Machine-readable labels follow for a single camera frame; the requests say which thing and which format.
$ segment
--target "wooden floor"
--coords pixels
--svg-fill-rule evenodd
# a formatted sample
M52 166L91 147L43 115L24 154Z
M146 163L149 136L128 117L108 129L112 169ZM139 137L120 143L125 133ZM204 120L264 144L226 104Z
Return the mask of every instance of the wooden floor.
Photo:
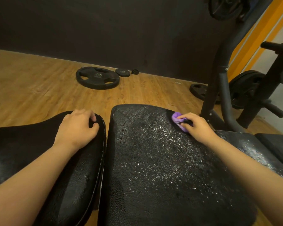
M93 90L75 79L77 69L89 65L0 50L0 127L33 124L64 111L85 108L101 115L108 128L112 107L130 103L160 106L182 114L200 113L203 102L189 92L191 82L140 73L121 78L116 88ZM220 106L215 110L221 115ZM233 109L233 113L237 117L240 111ZM280 133L260 117L247 131ZM96 221L95 211L87 225L96 225ZM254 225L270 224L259 214Z

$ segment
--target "black padded seat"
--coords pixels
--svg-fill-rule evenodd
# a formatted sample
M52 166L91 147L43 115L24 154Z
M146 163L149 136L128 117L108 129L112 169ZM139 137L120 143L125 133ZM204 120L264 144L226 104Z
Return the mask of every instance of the black padded seat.
M64 116L60 113L46 121L0 128L0 184L31 163L54 142ZM34 225L84 225L95 200L95 192L103 167L106 128L100 125L97 136L79 150L57 179Z
M281 163L283 163L283 135L258 133L255 136Z
M217 135L283 177L283 164L252 134L215 131Z
M257 211L244 190L173 113L112 109L98 225L252 225Z

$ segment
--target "black wall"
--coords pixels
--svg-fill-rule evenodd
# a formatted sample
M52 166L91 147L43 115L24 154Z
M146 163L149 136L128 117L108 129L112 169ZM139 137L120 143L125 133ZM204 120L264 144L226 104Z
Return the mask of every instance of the black wall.
M0 0L0 49L207 83L234 22L203 0Z

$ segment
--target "white wall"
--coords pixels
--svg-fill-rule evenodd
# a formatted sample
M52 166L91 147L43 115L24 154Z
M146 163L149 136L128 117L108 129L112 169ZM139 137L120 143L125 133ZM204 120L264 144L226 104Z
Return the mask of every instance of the white wall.
M283 43L283 28L278 32L273 42ZM275 52L270 50L264 50L262 55L259 57L259 59L256 61L256 63L251 69L266 74L269 68L271 67L272 63L275 61L276 57L277 55L275 54ZM280 84L278 86L278 88L274 91L270 99L272 100L273 104L283 110L283 84ZM283 118L278 118L276 115L269 112L265 108L261 109L258 115L264 118L269 124L271 124L283 133Z

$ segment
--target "weight plate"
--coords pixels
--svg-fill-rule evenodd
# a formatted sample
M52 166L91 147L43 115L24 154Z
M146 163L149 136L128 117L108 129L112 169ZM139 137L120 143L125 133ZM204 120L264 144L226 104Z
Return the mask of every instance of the weight plate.
M240 0L209 0L208 11L216 20L228 20L242 9Z
M192 84L190 86L190 92L192 93L192 95L194 95L195 97L199 98L200 100L204 101L205 98L205 94L206 94L206 89L208 87L206 85L203 84ZM220 95L218 94L216 102L216 105L220 104Z
M230 97L232 107L244 109L249 99L253 96L265 74L255 70L248 70L230 81Z
M111 89L119 84L117 73L104 68L83 67L78 69L75 76L78 83L91 89Z
M115 73L117 73L121 77L129 77L130 76L130 72L128 70L125 70L125 69L117 69L117 70L115 70Z

